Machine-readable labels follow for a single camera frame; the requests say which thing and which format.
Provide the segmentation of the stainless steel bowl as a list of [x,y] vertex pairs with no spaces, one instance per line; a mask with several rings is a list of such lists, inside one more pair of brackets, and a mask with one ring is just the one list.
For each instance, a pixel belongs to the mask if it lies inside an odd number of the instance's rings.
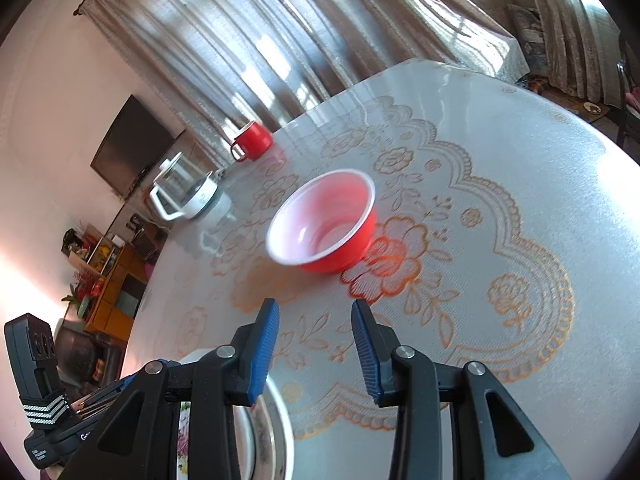
[[291,419],[270,376],[254,406],[233,408],[233,420],[241,478],[292,480],[295,443]]

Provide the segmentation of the red plastic bowl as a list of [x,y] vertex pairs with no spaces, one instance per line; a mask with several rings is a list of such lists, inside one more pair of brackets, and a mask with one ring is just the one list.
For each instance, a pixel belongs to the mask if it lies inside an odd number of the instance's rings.
[[375,184],[357,169],[316,177],[278,209],[265,238],[281,266],[311,273],[347,270],[367,252],[376,227]]

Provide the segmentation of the small rose plate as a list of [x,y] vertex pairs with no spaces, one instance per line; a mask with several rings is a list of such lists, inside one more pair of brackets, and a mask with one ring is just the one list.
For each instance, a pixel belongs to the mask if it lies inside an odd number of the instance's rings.
[[189,427],[191,403],[182,402],[180,405],[178,434],[177,434],[177,480],[188,480],[189,466]]

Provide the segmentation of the orange wooden desk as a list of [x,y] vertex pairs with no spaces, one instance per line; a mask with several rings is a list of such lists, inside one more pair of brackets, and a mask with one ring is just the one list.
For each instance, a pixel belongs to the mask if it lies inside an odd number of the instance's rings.
[[147,284],[143,259],[125,245],[84,317],[84,331],[127,341]]

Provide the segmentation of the wooden desktop shelf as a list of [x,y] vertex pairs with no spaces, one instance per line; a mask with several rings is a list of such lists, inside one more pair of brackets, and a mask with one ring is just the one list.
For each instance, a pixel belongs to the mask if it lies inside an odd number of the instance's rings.
[[88,224],[78,231],[68,229],[63,235],[62,252],[74,269],[91,273],[97,278],[107,278],[122,251],[122,243],[116,243]]

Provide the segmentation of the lace patterned table cover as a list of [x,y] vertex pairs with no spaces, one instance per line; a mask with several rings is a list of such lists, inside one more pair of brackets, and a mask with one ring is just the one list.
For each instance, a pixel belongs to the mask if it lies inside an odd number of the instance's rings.
[[[343,168],[375,185],[366,251],[328,274],[272,260],[266,235],[278,209],[307,182]],[[277,300],[273,374],[300,440],[338,420],[395,426],[394,414],[364,391],[350,328],[357,299],[432,360],[479,360],[503,382],[548,363],[575,311],[562,263],[523,235],[511,194],[474,174],[471,156],[442,140],[431,114],[391,96],[295,126],[277,154],[232,178],[230,192],[177,246],[193,255],[177,276],[176,301],[188,307],[178,353],[219,344],[224,324]]]

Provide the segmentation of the white glass electric kettle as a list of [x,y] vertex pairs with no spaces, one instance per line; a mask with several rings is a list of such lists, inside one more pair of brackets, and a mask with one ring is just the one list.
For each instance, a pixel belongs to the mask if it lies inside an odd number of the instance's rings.
[[167,222],[196,217],[213,199],[218,188],[213,171],[201,170],[181,152],[160,164],[150,200]]

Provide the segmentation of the red mug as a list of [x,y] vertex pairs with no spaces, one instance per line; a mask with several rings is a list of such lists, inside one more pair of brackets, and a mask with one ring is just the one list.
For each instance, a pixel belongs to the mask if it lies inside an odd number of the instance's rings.
[[236,162],[261,158],[273,146],[273,135],[259,122],[249,122],[233,140],[230,151]]

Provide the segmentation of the beige window curtain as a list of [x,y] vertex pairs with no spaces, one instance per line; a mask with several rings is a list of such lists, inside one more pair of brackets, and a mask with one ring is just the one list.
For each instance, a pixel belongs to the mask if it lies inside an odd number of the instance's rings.
[[277,131],[412,58],[510,83],[528,71],[471,0],[82,0],[77,12],[223,167],[249,122]]

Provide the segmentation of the side window curtain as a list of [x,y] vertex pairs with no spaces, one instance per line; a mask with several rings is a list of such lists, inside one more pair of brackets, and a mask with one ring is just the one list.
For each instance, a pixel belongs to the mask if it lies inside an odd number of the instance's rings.
[[619,107],[620,30],[600,0],[534,0],[553,87]]

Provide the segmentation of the black wall television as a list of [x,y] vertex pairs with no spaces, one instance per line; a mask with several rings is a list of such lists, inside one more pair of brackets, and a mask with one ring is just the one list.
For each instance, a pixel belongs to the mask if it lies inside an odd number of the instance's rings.
[[135,96],[108,128],[90,167],[123,200],[128,200],[175,136]]

